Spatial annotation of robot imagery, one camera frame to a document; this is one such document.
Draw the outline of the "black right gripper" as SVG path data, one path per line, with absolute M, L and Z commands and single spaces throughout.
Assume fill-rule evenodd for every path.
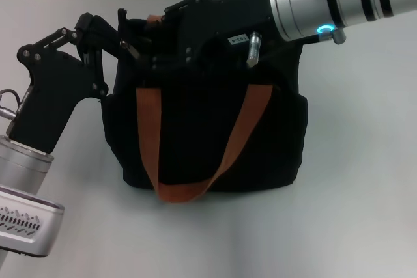
M 180 27 L 180 54 L 147 49 L 140 53 L 139 72 L 165 71 L 186 66 L 245 68 L 249 43 L 236 39 L 261 35 L 261 53 L 267 44 L 279 44 L 270 0 L 182 0 L 167 7 L 153 27 Z

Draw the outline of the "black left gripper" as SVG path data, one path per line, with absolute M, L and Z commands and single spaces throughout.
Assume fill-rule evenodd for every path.
M 105 98 L 103 40 L 87 33 L 92 21 L 93 15 L 84 13 L 74 30 L 60 28 L 19 49 L 17 58 L 28 69 L 31 82 L 7 129 L 11 140 L 50 154 L 77 104 Z M 82 39 L 82 61 L 57 50 L 65 44 L 78 46 Z

